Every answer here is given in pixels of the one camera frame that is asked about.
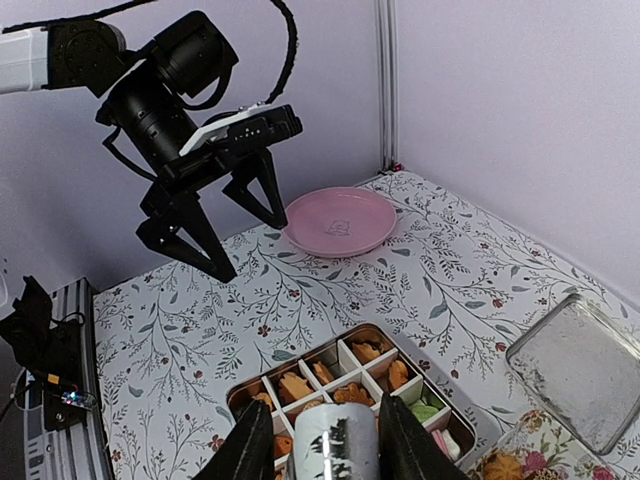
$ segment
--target metal pole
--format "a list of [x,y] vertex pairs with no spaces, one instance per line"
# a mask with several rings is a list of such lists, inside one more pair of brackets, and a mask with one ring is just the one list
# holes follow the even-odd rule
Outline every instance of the metal pole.
[[398,82],[395,0],[375,0],[380,102],[380,167],[398,163]]

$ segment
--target floral tablecloth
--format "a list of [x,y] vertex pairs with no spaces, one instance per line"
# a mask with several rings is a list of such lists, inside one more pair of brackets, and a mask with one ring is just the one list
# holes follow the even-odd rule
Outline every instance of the floral tablecloth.
[[[559,300],[580,292],[640,338],[638,314],[596,279],[447,190],[408,172],[364,188],[398,212],[369,254],[314,258],[263,226],[225,242],[228,285],[173,262],[94,298],[118,479],[193,476],[231,429],[231,386],[360,322],[386,328],[454,403],[471,399],[475,458],[531,409],[504,352]],[[636,421],[605,461],[640,479],[639,449]]]
[[564,479],[615,480],[610,467],[598,462],[567,429],[541,410],[527,412],[468,475],[471,480],[482,480],[487,465],[494,463],[495,469],[496,463],[504,466],[513,462],[520,464],[525,478],[551,470]]

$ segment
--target pink ceramic plate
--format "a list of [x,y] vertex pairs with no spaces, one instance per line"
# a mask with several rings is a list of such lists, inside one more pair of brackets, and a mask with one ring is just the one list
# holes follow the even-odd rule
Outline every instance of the pink ceramic plate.
[[396,211],[381,195],[338,187],[300,197],[287,208],[291,243],[318,257],[360,255],[381,245],[396,225]]

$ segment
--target purple wall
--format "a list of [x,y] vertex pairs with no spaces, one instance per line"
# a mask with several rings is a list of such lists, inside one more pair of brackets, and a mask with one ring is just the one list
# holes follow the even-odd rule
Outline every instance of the purple wall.
[[[116,3],[4,0],[0,20],[8,26]],[[273,152],[284,198],[291,201],[373,175],[379,122],[373,2],[288,3],[300,50],[282,101],[294,106],[305,132]],[[160,1],[107,22],[124,32],[130,48],[139,48],[193,9],[209,15],[240,57],[222,108],[266,98],[286,47],[284,20],[268,0]],[[100,104],[80,89],[0,97],[0,259],[8,259],[14,295],[23,274],[36,275],[48,290],[81,276],[104,288],[167,261],[146,251],[134,234],[144,218],[138,204],[148,184],[101,146],[110,130],[93,121]],[[122,139],[120,145],[127,143]],[[123,150],[135,155],[131,148]],[[218,193],[221,186],[202,195],[220,236],[256,224]]]
[[640,4],[400,0],[401,161],[640,299]]

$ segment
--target cookie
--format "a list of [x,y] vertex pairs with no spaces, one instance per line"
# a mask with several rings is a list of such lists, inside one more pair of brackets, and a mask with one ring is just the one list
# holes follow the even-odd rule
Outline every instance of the cookie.
[[313,373],[315,373],[316,378],[320,381],[322,385],[326,385],[335,380],[333,375],[329,371],[327,367],[324,366],[322,362],[317,362],[313,364]]
[[339,388],[333,394],[336,403],[360,403],[367,407],[372,407],[375,402],[369,393],[357,383],[350,383],[346,387]]
[[293,372],[285,373],[280,378],[279,384],[278,393],[285,404],[296,402],[313,393],[313,390],[307,385],[307,380],[300,378]]
[[389,385],[391,391],[399,389],[402,385],[409,381],[409,370],[404,362],[394,360],[389,367]]
[[411,405],[411,413],[418,419],[420,423],[424,423],[434,415],[438,414],[438,409],[431,405],[425,405],[421,401],[418,401]]
[[522,465],[513,455],[498,452],[483,467],[484,480],[522,480]]
[[311,400],[309,403],[307,403],[304,408],[302,409],[303,412],[306,412],[307,410],[312,409],[313,407],[317,407],[319,405],[322,405],[322,400]]
[[436,444],[438,445],[442,453],[444,453],[447,458],[451,460],[451,455],[449,455],[449,450],[447,449],[447,442],[444,441],[442,432],[440,430],[434,430],[433,432],[431,432],[431,436],[436,441]]
[[258,395],[253,397],[253,399],[254,400],[260,400],[261,402],[266,403],[267,407],[269,407],[269,411],[273,412],[273,410],[274,410],[273,400],[271,400],[271,397],[269,396],[269,394],[267,392],[260,392]]
[[445,407],[444,402],[433,392],[427,393],[427,403],[438,410],[442,410]]
[[460,459],[460,456],[462,455],[462,449],[460,448],[460,445],[458,445],[458,442],[453,439],[449,430],[445,430],[444,432],[442,432],[442,438],[444,439],[444,443],[447,446],[449,458],[454,462],[458,461]]
[[380,352],[368,343],[354,343],[351,345],[351,350],[362,365],[380,356]]
[[284,435],[276,435],[275,441],[273,442],[273,451],[276,458],[284,457],[288,455],[293,450],[293,440]]

